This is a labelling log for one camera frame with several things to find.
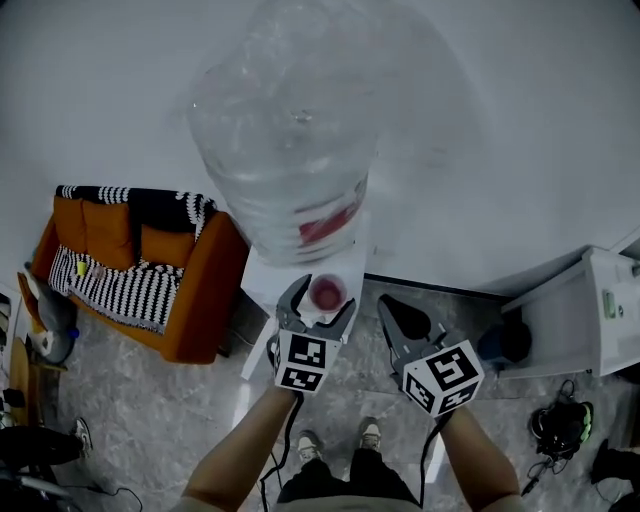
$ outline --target forearm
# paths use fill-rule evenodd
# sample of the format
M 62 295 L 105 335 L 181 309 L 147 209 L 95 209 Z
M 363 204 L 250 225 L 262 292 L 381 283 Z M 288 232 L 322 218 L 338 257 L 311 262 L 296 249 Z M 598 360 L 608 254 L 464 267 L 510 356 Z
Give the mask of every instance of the forearm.
M 451 466 L 472 510 L 500 498 L 519 495 L 518 477 L 509 459 L 487 437 L 473 415 L 461 407 L 442 431 Z
M 269 388 L 198 464 L 184 495 L 227 512 L 237 510 L 258 480 L 294 403 L 293 392 Z

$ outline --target plastic cup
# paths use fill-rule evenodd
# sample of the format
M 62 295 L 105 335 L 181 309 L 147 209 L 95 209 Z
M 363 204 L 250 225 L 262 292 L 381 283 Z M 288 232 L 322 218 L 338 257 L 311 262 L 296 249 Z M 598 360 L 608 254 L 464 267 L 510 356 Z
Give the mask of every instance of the plastic cup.
M 347 299 L 347 289 L 342 279 L 334 274 L 322 274 L 309 286 L 309 299 L 320 311 L 338 311 Z

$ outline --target shoe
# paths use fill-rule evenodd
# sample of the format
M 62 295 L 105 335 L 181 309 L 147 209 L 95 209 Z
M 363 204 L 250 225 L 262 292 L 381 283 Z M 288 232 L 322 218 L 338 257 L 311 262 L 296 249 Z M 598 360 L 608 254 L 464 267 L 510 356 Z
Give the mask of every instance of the shoe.
M 380 434 L 378 420 L 371 417 L 362 420 L 360 424 L 360 448 L 379 452 L 381 438 L 382 434 Z
M 76 436 L 82 443 L 82 457 L 86 459 L 93 451 L 91 433 L 89 432 L 87 422 L 82 418 L 77 418 L 75 427 L 73 427 L 73 430 L 71 431 L 71 435 Z
M 313 459 L 322 460 L 322 443 L 311 430 L 303 430 L 298 437 L 298 455 L 303 464 Z

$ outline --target orange sofa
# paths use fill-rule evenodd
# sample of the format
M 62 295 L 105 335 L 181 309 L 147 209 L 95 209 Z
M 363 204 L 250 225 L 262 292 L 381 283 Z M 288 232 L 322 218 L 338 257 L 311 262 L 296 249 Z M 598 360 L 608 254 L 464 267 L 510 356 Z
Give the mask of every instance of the orange sofa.
M 31 265 L 35 277 L 48 282 L 59 245 L 52 216 Z M 249 248 L 229 215 L 216 213 L 205 225 L 185 267 L 164 335 L 119 324 L 77 297 L 70 299 L 114 329 L 157 350 L 167 361 L 209 364 L 224 340 L 248 254 Z

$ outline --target gray marble floor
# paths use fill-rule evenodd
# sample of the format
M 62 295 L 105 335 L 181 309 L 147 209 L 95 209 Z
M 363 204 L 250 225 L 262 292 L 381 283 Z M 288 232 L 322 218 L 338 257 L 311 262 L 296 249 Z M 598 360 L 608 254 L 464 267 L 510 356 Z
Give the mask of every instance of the gray marble floor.
M 336 476 L 348 469 L 354 435 L 363 416 L 380 419 L 382 453 L 414 493 L 419 489 L 419 458 L 433 421 L 388 378 L 388 352 L 375 314 L 382 293 L 412 297 L 438 308 L 461 335 L 476 341 L 499 319 L 499 305 L 492 301 L 366 282 L 362 305 L 349 343 L 340 352 L 330 377 L 317 396 L 309 398 L 294 426 L 294 434 L 313 428 L 323 439 L 325 458 Z M 253 304 L 244 303 L 233 321 L 243 337 L 255 339 L 264 318 Z M 59 383 L 57 427 L 66 430 L 75 416 L 92 429 L 95 451 L 86 461 L 59 467 L 63 484 L 93 481 L 112 490 L 130 487 L 149 511 L 168 510 L 178 499 L 190 472 L 207 451 L 235 425 L 269 382 L 268 363 L 258 368 L 250 382 L 240 378 L 249 347 L 230 334 L 233 354 L 210 366 L 166 363 L 154 351 L 80 314 L 81 337 L 68 361 L 69 372 Z M 557 476 L 548 474 L 526 498 L 532 511 L 605 511 L 603 501 L 588 482 L 588 468 L 600 442 L 614 430 L 629 409 L 632 386 L 613 377 L 595 379 L 572 376 L 577 398 L 595 407 L 591 440 Z M 564 377 L 501 381 L 487 368 L 487 378 L 471 405 L 490 437 L 513 462 L 521 481 L 540 458 L 528 432 L 531 413 L 548 405 Z M 276 446 L 282 452 L 282 440 Z M 295 453 L 283 471 L 286 479 L 299 469 Z M 277 496 L 277 480 L 268 485 L 270 501 Z M 600 486 L 603 495 L 615 499 L 626 487 L 618 481 Z M 74 492 L 79 506 L 89 511 L 136 511 L 128 494 L 115 498 Z M 257 489 L 245 510 L 258 510 Z M 426 489 L 426 509 L 467 510 L 451 467 L 445 462 Z

